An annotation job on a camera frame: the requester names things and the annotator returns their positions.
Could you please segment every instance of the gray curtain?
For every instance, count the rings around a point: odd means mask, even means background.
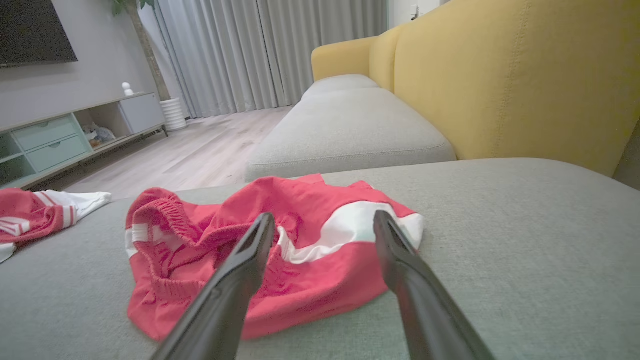
[[[320,45],[379,35],[387,0],[158,0],[156,15],[191,113],[297,103]]]

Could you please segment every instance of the drawer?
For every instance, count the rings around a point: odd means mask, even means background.
[[[47,147],[27,154],[37,172],[47,170],[57,164],[73,159],[86,152],[79,136],[52,143]]]
[[[74,118],[69,115],[16,130],[13,132],[13,135],[22,146],[22,149],[28,151],[46,143],[76,134],[77,131],[74,122]]]

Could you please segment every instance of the television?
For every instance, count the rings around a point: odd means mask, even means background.
[[[0,0],[0,67],[73,61],[51,0]]]

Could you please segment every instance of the stitching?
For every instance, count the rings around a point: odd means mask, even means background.
[[[388,154],[390,154],[390,155],[402,155],[402,154],[409,154],[409,153],[413,153],[413,152],[422,152],[422,151],[426,151],[426,150],[437,149],[437,148],[443,147],[445,145],[447,145],[447,144],[446,143],[441,143],[438,146],[428,147],[428,148],[425,148],[425,149],[417,149],[417,150],[372,152],[370,154],[331,156],[331,157],[328,157],[328,158],[302,159],[302,160],[296,160],[296,161],[284,161],[284,162],[281,162],[281,163],[266,163],[266,164],[252,163],[250,165],[253,166],[253,167],[284,167],[284,166],[293,165],[293,164],[316,163],[316,162],[331,161],[331,160],[336,160],[336,159],[368,158],[368,157],[373,157],[373,156],[377,156],[377,155],[388,155]]]
[[[504,123],[507,117],[507,108],[511,104],[511,88],[513,87],[513,80],[515,78],[515,72],[520,64],[520,55],[522,55],[522,43],[524,43],[524,36],[527,29],[527,23],[529,21],[529,10],[531,9],[531,1],[526,1],[525,6],[522,8],[520,14],[520,28],[513,44],[513,50],[511,52],[511,62],[509,63],[509,71],[507,73],[507,84],[505,86],[505,94],[502,99],[502,104],[498,109],[497,120],[497,139],[493,145],[492,158],[498,156],[498,150],[502,145],[502,139],[504,138]]]

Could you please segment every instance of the tree trunk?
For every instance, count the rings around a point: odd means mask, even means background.
[[[147,30],[145,30],[145,27],[142,25],[142,20],[140,20],[137,0],[127,1],[125,8],[127,9],[127,13],[129,13],[129,16],[131,17],[131,21],[133,21],[133,27],[138,33],[140,45],[142,45],[142,49],[145,51],[145,56],[147,57],[149,68],[151,69],[151,73],[154,76],[154,81],[156,82],[156,87],[158,88],[158,96],[160,96],[160,101],[171,100],[169,89],[167,89],[166,87],[166,83],[164,82],[164,77],[160,72],[160,67],[158,66],[154,50],[153,48],[151,48]]]

